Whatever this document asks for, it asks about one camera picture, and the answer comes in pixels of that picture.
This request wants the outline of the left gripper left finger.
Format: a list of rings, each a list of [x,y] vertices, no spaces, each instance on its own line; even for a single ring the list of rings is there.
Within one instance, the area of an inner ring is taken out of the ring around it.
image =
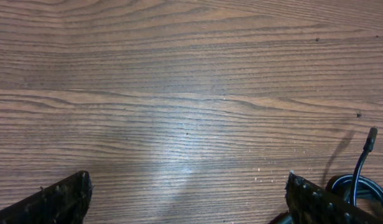
[[[76,172],[0,210],[0,224],[82,224],[92,192],[90,174]]]

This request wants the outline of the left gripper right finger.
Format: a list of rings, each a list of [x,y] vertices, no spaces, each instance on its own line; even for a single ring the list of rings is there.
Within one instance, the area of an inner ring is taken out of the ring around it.
[[[380,218],[292,172],[285,189],[285,199],[294,223],[383,224]]]

